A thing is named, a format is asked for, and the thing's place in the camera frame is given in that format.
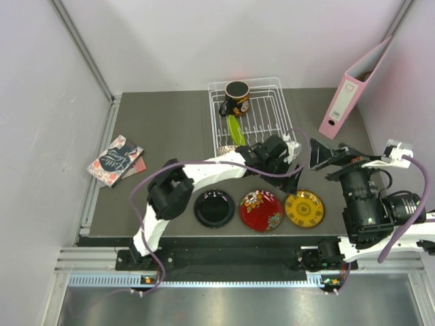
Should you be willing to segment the yellow brown plate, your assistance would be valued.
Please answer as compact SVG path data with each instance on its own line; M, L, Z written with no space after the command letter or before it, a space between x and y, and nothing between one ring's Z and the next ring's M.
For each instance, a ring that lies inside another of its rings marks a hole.
M289 195L284 204L288 219L301 228L314 228L319 225L325 215L321 199L308 190L298 190L296 195Z

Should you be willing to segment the red floral plate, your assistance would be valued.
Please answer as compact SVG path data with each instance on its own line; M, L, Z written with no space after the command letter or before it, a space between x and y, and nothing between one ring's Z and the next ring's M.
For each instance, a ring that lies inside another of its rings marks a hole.
M283 207L276 195L265 190L254 190L240 202L239 217L253 231L272 232L283 219Z

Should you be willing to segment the white wire dish rack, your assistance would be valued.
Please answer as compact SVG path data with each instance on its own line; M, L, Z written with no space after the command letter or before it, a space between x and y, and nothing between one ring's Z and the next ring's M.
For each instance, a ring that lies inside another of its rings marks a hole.
M246 82L250 87L249 110L247 114L237 118L246 144L262 143L273 134L288 134L292 141L296 141L279 78L261 77L247 79ZM225 81L216 81L208 85L213 149L216 156L219 156L219 148L234 145L228 118L219 114L219 107L225 100L226 84Z

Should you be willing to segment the black plate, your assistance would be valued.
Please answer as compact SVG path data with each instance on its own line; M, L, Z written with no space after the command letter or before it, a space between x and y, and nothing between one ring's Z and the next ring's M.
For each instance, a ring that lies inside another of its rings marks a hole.
M222 190L207 190L194 203L196 219L207 228L222 228L231 221L234 214L234 200Z

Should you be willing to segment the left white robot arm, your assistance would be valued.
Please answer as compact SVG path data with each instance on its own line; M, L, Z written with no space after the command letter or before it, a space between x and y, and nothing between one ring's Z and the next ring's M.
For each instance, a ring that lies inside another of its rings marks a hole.
M238 146L208 160L169 160L139 184L140 187L147 186L147 199L144 213L132 206L140 219L139 231L128 246L132 263L142 270L153 264L154 253L168 223L179 217L191 195L204 187L258 175L281 191L295 194L302 167L297 166L293 171L289 168L301 148L301 144L288 134L272 135L263 143Z

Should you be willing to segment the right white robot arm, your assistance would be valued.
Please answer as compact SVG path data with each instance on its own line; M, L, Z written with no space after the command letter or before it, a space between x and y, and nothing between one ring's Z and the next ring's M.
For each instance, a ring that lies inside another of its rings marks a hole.
M333 149L316 139L310 140L311 170L337 166L326 176L340 183L345 200L343 221L347 231L338 247L329 244L317 252L319 264L334 268L342 260L353 262L364 255L376 254L382 263L392 251L423 251L434 254L434 213L425 209L430 180L427 169L413 157L411 145L389 140L380 156L366 155L344 143ZM387 168L420 169L424 188L422 195L402 190L384 196L371 179Z

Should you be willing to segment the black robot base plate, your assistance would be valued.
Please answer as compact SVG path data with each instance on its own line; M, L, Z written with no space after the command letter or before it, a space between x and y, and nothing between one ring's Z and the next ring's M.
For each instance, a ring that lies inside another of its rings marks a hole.
M163 237L154 255L140 257L130 243L118 252L115 269L151 270L163 265L167 272L192 266L248 266L284 271L341 270L345 256L336 236L217 236Z

